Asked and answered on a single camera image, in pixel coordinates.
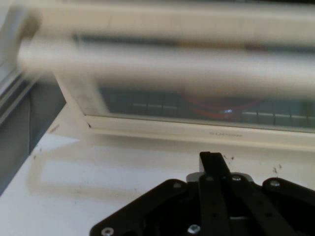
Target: white table surface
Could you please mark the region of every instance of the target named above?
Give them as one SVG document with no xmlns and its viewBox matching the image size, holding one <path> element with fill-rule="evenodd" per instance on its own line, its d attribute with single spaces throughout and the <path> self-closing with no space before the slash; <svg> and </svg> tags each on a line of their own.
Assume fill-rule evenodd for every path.
<svg viewBox="0 0 315 236">
<path fill-rule="evenodd" d="M 82 133 L 66 105 L 0 197 L 2 236 L 87 236 L 90 228 L 169 178 L 221 152 L 256 183 L 283 177 L 315 189 L 313 153 Z"/>
</svg>

